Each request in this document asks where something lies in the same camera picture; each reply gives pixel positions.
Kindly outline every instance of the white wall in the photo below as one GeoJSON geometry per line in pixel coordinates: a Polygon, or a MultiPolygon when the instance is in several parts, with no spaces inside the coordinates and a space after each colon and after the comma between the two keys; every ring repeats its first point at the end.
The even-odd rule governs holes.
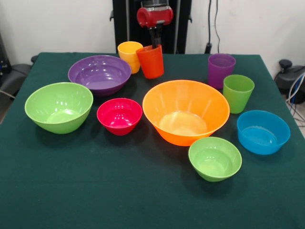
{"type": "MultiPolygon", "coordinates": [[[[115,52],[112,0],[0,0],[0,31],[12,63],[39,52],[115,52]]],[[[208,0],[193,0],[186,52],[203,53],[208,0]]],[[[214,23],[215,0],[212,7],[214,23]]],[[[261,54],[272,75],[278,61],[304,64],[303,0],[219,0],[224,53],[261,54]]],[[[217,38],[212,27],[212,53],[217,38]]]]}
{"type": "Polygon", "coordinates": [[[112,0],[0,0],[0,31],[12,63],[39,52],[115,52],[112,0]]]}
{"type": "MultiPolygon", "coordinates": [[[[216,1],[212,0],[212,53],[217,52],[214,30],[216,1]]],[[[193,0],[193,23],[189,23],[186,51],[203,53],[208,42],[208,0],[193,0]]],[[[278,61],[305,64],[304,0],[219,0],[217,31],[220,52],[260,54],[272,74],[278,61]]]]}

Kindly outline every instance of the pink bowl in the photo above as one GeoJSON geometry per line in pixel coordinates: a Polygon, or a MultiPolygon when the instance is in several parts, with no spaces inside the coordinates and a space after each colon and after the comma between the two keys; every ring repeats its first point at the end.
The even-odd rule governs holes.
{"type": "Polygon", "coordinates": [[[117,98],[104,102],[97,110],[97,119],[111,133],[130,133],[142,117],[142,108],[134,100],[117,98]]]}

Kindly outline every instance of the purple bowl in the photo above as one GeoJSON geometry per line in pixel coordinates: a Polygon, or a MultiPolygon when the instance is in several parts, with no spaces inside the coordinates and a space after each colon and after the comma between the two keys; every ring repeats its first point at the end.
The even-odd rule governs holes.
{"type": "Polygon", "coordinates": [[[84,85],[96,96],[109,96],[119,91],[131,76],[130,65],[108,55],[90,56],[77,61],[68,71],[72,83],[84,85]]]}

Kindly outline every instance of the purple cup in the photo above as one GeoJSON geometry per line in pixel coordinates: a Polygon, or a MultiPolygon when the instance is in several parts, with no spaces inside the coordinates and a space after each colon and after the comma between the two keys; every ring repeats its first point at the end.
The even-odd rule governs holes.
{"type": "Polygon", "coordinates": [[[225,77],[232,74],[236,60],[228,54],[213,54],[209,57],[208,84],[216,89],[224,87],[225,77]]]}
{"type": "Polygon", "coordinates": [[[119,91],[131,76],[130,65],[115,56],[96,55],[77,61],[68,71],[72,83],[84,85],[95,96],[119,91]]]}

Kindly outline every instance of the yellow cup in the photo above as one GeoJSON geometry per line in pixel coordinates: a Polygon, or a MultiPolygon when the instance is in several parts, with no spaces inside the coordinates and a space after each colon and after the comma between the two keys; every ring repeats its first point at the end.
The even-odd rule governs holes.
{"type": "Polygon", "coordinates": [[[138,42],[123,42],[118,46],[119,56],[131,66],[132,74],[137,73],[140,69],[140,61],[135,52],[140,48],[143,48],[143,45],[138,42]]]}

